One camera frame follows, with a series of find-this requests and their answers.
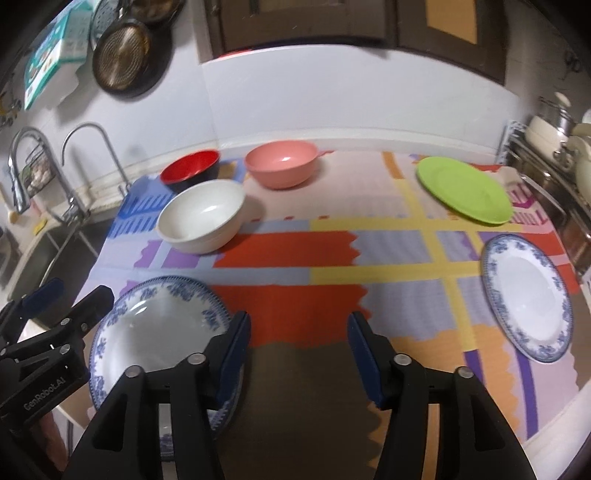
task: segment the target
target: colorful mat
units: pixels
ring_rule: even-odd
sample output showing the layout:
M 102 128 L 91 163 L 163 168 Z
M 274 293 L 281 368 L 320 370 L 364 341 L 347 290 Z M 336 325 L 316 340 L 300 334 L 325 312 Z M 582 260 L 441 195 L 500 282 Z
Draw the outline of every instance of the colorful mat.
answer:
M 373 477 L 389 412 L 367 401 L 345 342 L 353 310 L 425 367 L 471 367 L 521 441 L 591 377 L 591 316 L 530 191 L 523 184 L 509 188 L 510 223 L 480 225 L 421 188 L 414 174 L 421 158 L 329 153 L 305 185 L 280 192 L 244 175 L 242 160 L 230 162 L 222 171 L 244 183 L 245 223 L 219 252 L 202 256 L 171 249 L 153 230 L 170 192 L 146 177 L 133 185 L 80 296 L 99 284 L 117 296 L 149 278 L 180 274 L 210 285 L 230 310 L 251 314 L 242 405 L 218 443 L 230 480 Z M 569 288 L 575 341 L 555 364 L 521 355 L 487 304 L 480 253 L 504 232 L 540 247 Z M 437 423 L 432 415 L 430 428 Z M 424 478 L 434 475 L 436 450 L 430 434 Z

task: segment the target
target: blue and white plate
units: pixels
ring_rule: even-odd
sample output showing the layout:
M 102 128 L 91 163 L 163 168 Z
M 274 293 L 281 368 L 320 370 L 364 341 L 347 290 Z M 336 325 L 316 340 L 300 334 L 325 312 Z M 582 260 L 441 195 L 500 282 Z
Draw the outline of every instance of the blue and white plate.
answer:
M 98 409 L 125 369 L 147 372 L 175 366 L 191 353 L 203 352 L 212 337 L 228 329 L 230 317 L 217 295 L 203 283 L 167 276 L 145 281 L 125 293 L 102 319 L 90 351 L 90 396 Z M 223 407 L 209 410 L 218 433 L 239 397 L 239 384 Z M 160 405 L 160 451 L 171 458 L 170 405 Z
M 561 358 L 573 338 L 566 285 L 538 247 L 510 233 L 490 240 L 482 276 L 492 310 L 511 342 L 543 364 Z

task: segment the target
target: screw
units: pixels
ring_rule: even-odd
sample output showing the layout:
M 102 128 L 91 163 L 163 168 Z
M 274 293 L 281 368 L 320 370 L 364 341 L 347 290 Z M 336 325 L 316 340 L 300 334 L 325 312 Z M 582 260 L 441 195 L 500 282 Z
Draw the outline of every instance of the screw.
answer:
M 125 370 L 125 376 L 128 378 L 137 377 L 142 372 L 142 368 L 139 365 L 131 365 Z
M 472 378 L 474 376 L 474 372 L 470 370 L 468 367 L 458 368 L 457 374 L 460 375 L 460 377 L 462 378 Z
M 396 355 L 394 357 L 394 361 L 398 364 L 398 365 L 410 365 L 410 363 L 412 362 L 412 359 L 406 355 L 405 353 L 399 353 L 398 355 Z
M 193 355 L 189 355 L 189 358 L 187 358 L 187 362 L 189 362 L 191 365 L 200 365 L 205 360 L 205 355 L 202 353 L 194 353 Z

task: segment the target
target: faucet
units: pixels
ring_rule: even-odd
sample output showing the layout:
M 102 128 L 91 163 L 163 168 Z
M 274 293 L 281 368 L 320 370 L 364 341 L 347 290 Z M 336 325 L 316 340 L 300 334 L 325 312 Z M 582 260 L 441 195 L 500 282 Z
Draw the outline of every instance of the faucet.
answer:
M 51 151 L 49 141 L 47 137 L 37 128 L 34 127 L 23 127 L 12 139 L 10 145 L 10 152 L 8 155 L 8 168 L 10 170 L 10 178 L 12 181 L 12 194 L 14 199 L 14 206 L 18 213 L 22 214 L 26 212 L 31 206 L 31 199 L 27 193 L 27 190 L 22 185 L 20 174 L 17 166 L 17 149 L 23 138 L 31 137 L 36 140 L 43 148 L 48 161 L 53 168 L 56 175 L 57 181 L 60 183 L 62 190 L 66 194 L 68 201 L 68 208 L 62 217 L 57 217 L 53 212 L 49 210 L 49 213 L 58 219 L 62 223 L 70 224 L 74 220 L 84 220 L 90 214 L 85 208 L 84 204 L 77 195 L 75 189 L 70 185 L 66 176 L 64 175 L 59 163 Z
M 121 187 L 121 185 L 119 185 L 119 187 L 118 187 L 120 194 L 122 195 L 123 198 L 125 198 L 125 195 L 129 193 L 129 190 L 131 188 L 131 183 L 129 182 L 129 178 L 127 178 L 127 175 L 125 174 L 125 170 L 123 170 L 123 167 L 121 166 L 121 162 L 119 162 L 119 158 L 117 157 L 117 154 L 115 153 L 115 149 L 113 148 L 113 145 L 111 144 L 111 141 L 109 140 L 109 136 L 107 135 L 107 132 L 105 132 L 105 129 L 102 126 L 100 126 L 99 124 L 94 123 L 94 122 L 84 122 L 84 123 L 81 123 L 80 125 L 74 127 L 72 129 L 72 131 L 67 134 L 67 137 L 64 140 L 63 145 L 61 146 L 61 164 L 65 165 L 65 163 L 66 163 L 66 157 L 65 157 L 66 145 L 70 141 L 70 138 L 78 130 L 80 130 L 84 127 L 91 127 L 91 128 L 97 129 L 99 131 L 99 133 L 101 134 L 101 136 L 103 137 L 103 140 L 105 141 L 107 149 L 109 150 L 109 153 L 111 154 L 111 158 L 113 159 L 113 162 L 115 163 L 115 167 L 117 167 L 117 170 L 119 171 L 119 174 L 121 175 L 121 178 L 123 179 L 123 182 L 125 183 L 124 189 Z

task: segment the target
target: wooden cabinet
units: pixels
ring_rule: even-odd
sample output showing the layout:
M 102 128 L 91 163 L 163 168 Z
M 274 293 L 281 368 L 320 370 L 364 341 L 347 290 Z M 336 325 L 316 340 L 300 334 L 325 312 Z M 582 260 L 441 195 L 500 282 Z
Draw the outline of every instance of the wooden cabinet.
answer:
M 387 0 L 209 0 L 225 51 L 255 46 L 384 41 Z
M 397 0 L 398 45 L 505 83 L 501 0 Z
M 214 55 L 282 44 L 404 48 L 505 82 L 502 0 L 204 0 Z

